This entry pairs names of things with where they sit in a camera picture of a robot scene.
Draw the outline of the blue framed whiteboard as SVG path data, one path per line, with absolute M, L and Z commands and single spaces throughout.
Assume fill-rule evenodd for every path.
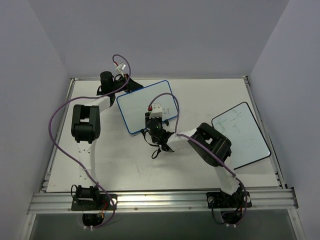
M 171 93 L 172 89 L 167 80 L 158 81 L 116 98 L 117 105 L 129 134 L 135 135 L 145 128 L 145 113 L 150 102 L 162 93 Z M 178 115 L 175 100 L 170 95 L 163 95 L 154 101 L 162 106 L 162 119 L 171 120 Z

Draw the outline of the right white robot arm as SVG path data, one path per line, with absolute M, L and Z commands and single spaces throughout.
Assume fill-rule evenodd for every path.
M 190 131 L 176 133 L 163 128 L 161 115 L 156 116 L 149 111 L 144 114 L 144 118 L 145 129 L 141 131 L 142 135 L 149 134 L 152 141 L 149 145 L 158 148 L 151 156 L 152 159 L 157 158 L 160 152 L 173 153 L 192 148 L 205 163 L 214 167 L 223 192 L 223 203 L 232 207 L 240 201 L 238 190 L 243 189 L 243 184 L 228 162 L 232 154 L 232 143 L 226 136 L 205 122 Z

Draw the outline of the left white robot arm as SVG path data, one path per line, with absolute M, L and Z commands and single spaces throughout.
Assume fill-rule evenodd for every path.
M 96 98 L 87 104 L 73 107 L 71 135 L 76 141 L 79 153 L 79 183 L 76 187 L 76 199 L 90 210 L 100 206 L 101 197 L 95 170 L 95 148 L 101 134 L 100 113 L 114 104 L 116 93 L 131 93 L 143 88 L 129 74 L 113 75 L 109 71 L 100 74 L 100 86 Z

